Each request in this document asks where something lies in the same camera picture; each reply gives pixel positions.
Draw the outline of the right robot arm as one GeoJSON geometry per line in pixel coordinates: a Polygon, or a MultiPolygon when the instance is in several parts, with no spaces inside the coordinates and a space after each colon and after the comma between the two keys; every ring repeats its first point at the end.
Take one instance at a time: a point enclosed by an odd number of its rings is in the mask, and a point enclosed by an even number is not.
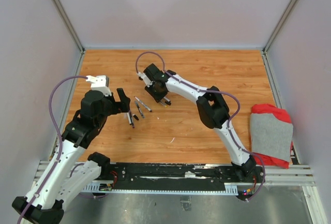
{"type": "Polygon", "coordinates": [[[170,93],[178,94],[195,103],[201,122],[215,131],[225,144],[235,168],[234,176],[245,183],[253,176],[256,161],[245,149],[232,125],[230,109],[223,97],[225,92],[215,86],[211,88],[198,86],[173,71],[161,71],[155,64],[150,64],[143,72],[137,72],[145,83],[145,90],[156,102],[166,99],[170,93]]]}

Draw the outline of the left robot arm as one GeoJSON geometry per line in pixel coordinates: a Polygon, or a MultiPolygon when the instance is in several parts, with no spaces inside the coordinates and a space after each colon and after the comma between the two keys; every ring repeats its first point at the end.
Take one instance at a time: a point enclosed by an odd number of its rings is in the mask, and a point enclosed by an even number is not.
{"type": "Polygon", "coordinates": [[[130,111],[130,98],[117,88],[119,101],[97,90],[88,91],[81,108],[60,135],[59,148],[36,185],[12,207],[19,219],[32,223],[59,223],[69,204],[95,179],[106,180],[111,174],[109,157],[94,152],[71,177],[68,174],[106,123],[108,116],[130,111]]]}

